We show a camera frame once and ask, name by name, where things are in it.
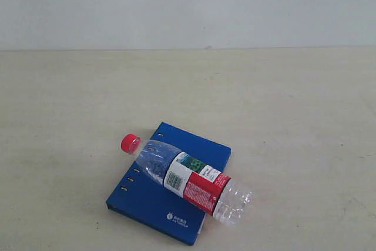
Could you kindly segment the blue ring binder notebook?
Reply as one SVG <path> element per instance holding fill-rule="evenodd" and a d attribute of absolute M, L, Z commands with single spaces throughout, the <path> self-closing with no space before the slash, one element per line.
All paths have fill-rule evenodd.
<path fill-rule="evenodd" d="M 162 122 L 151 139 L 170 143 L 195 158 L 224 171 L 228 146 Z M 120 213 L 189 246 L 194 245 L 206 214 L 198 207 L 153 181 L 133 163 L 108 197 L 106 204 Z"/>

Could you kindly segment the clear plastic water bottle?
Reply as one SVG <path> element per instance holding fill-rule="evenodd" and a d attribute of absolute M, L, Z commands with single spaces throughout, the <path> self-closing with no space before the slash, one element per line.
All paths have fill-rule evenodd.
<path fill-rule="evenodd" d="M 251 201 L 250 189 L 171 144 L 128 134 L 120 147 L 154 182 L 226 226 L 238 224 Z"/>

